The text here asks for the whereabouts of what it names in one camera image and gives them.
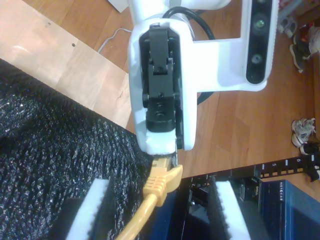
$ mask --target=white plastic housing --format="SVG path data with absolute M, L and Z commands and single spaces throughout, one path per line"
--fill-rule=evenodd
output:
M 131 105 L 138 144 L 142 151 L 151 155 L 169 154 L 176 149 L 176 135 L 173 132 L 155 133 L 147 130 L 147 109 L 143 107 L 142 100 L 143 86 L 139 39 L 150 29 L 150 25 L 160 23 L 162 26 L 169 26 L 180 37 L 183 143 L 186 151 L 191 150 L 196 139 L 198 92 L 256 92 L 267 85 L 267 78 L 271 73 L 273 62 L 278 0 L 272 0 L 265 79 L 260 84 L 251 84 L 246 78 L 252 9 L 251 0 L 242 1 L 240 38 L 196 42 L 193 42 L 187 23 L 176 19 L 153 18 L 148 14 L 148 8 L 151 8 L 151 5 L 142 5 L 142 2 L 144 3 L 145 1 L 147 0 L 129 1 L 131 12 L 135 12 L 136 8 L 139 9 L 139 14 L 133 14 L 134 22 L 137 25 L 133 29 L 128 47 Z M 150 2 L 152 2 L 153 6 L 159 6 L 160 13 L 164 13 L 167 9 L 164 3 L 166 1 L 164 0 Z M 150 13 L 159 16 L 159 12 L 155 12 L 153 9 Z
M 181 6 L 188 9 L 216 10 L 227 6 L 231 0 L 181 0 Z

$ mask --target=cable connector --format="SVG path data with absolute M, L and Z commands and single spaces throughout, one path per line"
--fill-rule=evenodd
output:
M 171 160 L 167 157 L 161 157 L 152 162 L 150 176 L 143 187 L 143 197 L 154 194 L 157 198 L 157 207 L 161 207 L 167 197 L 167 194 L 176 190 L 181 182 L 183 166 L 168 171 Z
M 161 207 L 167 194 L 176 190 L 181 182 L 183 166 L 169 170 L 170 157 L 160 157 L 152 162 L 150 176 L 143 187 L 144 201 L 117 240 L 133 240 L 148 221 L 155 206 Z

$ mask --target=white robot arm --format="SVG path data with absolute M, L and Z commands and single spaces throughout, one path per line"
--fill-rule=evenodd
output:
M 183 15 L 190 10 L 182 7 L 214 10 L 230 0 L 128 2 L 134 23 L 128 48 L 131 105 L 142 151 L 168 155 L 194 147 L 197 93 L 260 91 L 267 85 L 278 0 L 243 0 L 240 38 L 214 39 L 208 30 L 206 41 L 193 41 Z

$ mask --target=black cable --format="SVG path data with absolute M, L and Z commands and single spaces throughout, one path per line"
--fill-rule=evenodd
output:
M 196 12 L 183 7 L 183 6 L 175 6 L 171 9 L 169 9 L 164 15 L 163 15 L 163 19 L 169 19 L 172 15 L 175 14 L 184 14 L 187 17 L 189 17 L 190 19 L 195 20 L 200 27 L 204 30 L 204 32 L 206 33 L 206 35 L 208 36 L 209 40 L 215 40 L 215 36 L 212 32 L 212 30 L 210 29 L 210 27 L 208 26 L 208 24 L 205 22 L 205 20 L 202 19 L 201 16 L 199 16 Z M 197 99 L 197 105 L 203 103 L 205 100 L 207 100 L 214 92 L 202 92 L 201 95 L 198 97 Z
M 208 24 L 205 22 L 205 20 L 202 19 L 202 17 L 200 17 L 197 13 L 195 13 L 194 11 L 183 7 L 183 6 L 175 6 L 171 9 L 169 9 L 164 15 L 163 15 L 163 19 L 169 19 L 172 15 L 175 14 L 184 14 L 188 17 L 190 17 L 191 19 L 195 20 L 200 27 L 205 31 L 206 35 L 208 36 L 209 40 L 215 40 L 215 36 L 213 34 L 213 32 L 211 31 L 210 27 L 208 26 Z
M 195 11 L 195 13 L 198 14 L 198 15 L 201 15 L 201 14 L 205 13 L 206 11 L 207 11 L 207 10 L 197 10 L 197 11 Z

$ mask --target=black foam mat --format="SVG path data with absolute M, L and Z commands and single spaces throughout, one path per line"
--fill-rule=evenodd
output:
M 83 198 L 94 178 L 110 179 L 114 239 L 151 164 L 134 134 L 0 59 L 0 239 L 44 239 L 63 202 Z

